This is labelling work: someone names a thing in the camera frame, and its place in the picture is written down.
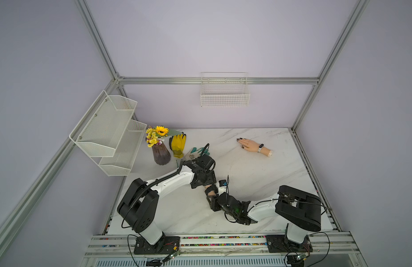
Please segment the white wrist watch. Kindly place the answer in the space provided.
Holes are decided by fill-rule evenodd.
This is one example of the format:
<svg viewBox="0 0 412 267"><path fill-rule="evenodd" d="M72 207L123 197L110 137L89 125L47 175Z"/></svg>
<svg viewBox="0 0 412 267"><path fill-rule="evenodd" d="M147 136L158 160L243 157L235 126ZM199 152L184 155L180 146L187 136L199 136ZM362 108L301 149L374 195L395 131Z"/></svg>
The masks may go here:
<svg viewBox="0 0 412 267"><path fill-rule="evenodd" d="M259 147L258 147L257 152L260 153L263 147L264 147L264 144L260 144Z"/></svg>

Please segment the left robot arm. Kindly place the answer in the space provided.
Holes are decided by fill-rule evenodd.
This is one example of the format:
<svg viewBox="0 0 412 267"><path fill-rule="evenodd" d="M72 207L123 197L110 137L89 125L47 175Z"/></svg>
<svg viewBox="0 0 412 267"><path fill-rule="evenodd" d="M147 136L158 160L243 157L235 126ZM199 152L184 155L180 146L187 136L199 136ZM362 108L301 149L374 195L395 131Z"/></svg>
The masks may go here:
<svg viewBox="0 0 412 267"><path fill-rule="evenodd" d="M194 160L182 161L177 170L161 178L134 180L117 207L122 222L127 223L127 228L135 231L151 246L163 242L165 234L154 222L159 200L186 185L192 189L208 185L218 192L215 166L215 160L204 154Z"/></svg>

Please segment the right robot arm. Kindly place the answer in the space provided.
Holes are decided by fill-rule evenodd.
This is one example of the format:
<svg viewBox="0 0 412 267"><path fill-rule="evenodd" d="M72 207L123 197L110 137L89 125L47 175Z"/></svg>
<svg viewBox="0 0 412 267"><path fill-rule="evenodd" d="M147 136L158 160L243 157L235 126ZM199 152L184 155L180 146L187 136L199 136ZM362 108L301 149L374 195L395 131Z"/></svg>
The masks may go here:
<svg viewBox="0 0 412 267"><path fill-rule="evenodd" d="M207 186L205 194L210 208L233 218L231 223L248 226L271 217L286 219L285 238L295 244L304 243L308 233L321 230L321 216L326 211L318 196L287 185L256 202L238 201L226 191L219 192L216 185Z"/></svg>

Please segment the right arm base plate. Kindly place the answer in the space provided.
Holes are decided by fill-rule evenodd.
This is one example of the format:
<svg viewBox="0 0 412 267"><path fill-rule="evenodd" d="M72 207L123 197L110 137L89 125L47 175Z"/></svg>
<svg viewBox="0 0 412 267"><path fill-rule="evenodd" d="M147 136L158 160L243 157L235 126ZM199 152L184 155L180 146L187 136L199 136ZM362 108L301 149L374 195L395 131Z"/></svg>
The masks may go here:
<svg viewBox="0 0 412 267"><path fill-rule="evenodd" d="M287 239L285 235L266 235L266 244L270 253L312 252L308 236L300 244Z"/></svg>

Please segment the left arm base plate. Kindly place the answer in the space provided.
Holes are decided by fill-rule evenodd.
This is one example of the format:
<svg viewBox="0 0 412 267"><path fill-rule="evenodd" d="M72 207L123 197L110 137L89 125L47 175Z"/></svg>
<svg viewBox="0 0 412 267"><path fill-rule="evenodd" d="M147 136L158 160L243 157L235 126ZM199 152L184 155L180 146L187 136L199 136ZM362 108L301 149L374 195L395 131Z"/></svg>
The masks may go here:
<svg viewBox="0 0 412 267"><path fill-rule="evenodd" d="M180 237L177 236L163 236L154 245L149 244L143 237L138 237L136 241L133 250L135 255L170 255L180 247Z"/></svg>

